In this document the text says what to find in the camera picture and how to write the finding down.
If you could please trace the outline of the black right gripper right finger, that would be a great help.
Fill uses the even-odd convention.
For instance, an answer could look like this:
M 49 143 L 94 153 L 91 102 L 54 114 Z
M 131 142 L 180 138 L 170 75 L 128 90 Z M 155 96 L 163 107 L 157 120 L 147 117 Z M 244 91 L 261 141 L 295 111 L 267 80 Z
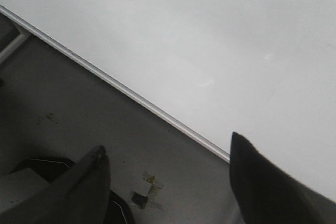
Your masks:
M 335 223 L 335 202 L 298 182 L 234 132 L 230 186 L 244 223 Z

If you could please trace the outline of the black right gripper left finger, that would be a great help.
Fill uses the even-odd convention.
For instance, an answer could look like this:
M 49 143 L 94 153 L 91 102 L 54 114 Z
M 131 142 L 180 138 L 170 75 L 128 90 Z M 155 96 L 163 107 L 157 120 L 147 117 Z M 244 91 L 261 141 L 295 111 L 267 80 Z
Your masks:
M 96 146 L 47 188 L 2 213 L 1 223 L 103 223 L 109 193 L 109 158 Z

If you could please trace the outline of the black and grey robot base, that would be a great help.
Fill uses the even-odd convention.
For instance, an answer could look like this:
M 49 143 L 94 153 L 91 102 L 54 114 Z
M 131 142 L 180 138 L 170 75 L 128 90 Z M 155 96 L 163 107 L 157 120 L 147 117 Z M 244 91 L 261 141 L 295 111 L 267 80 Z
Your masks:
M 62 157 L 33 157 L 1 176 L 1 212 L 17 206 L 69 170 L 75 162 Z M 128 204 L 110 191 L 104 223 L 135 223 Z

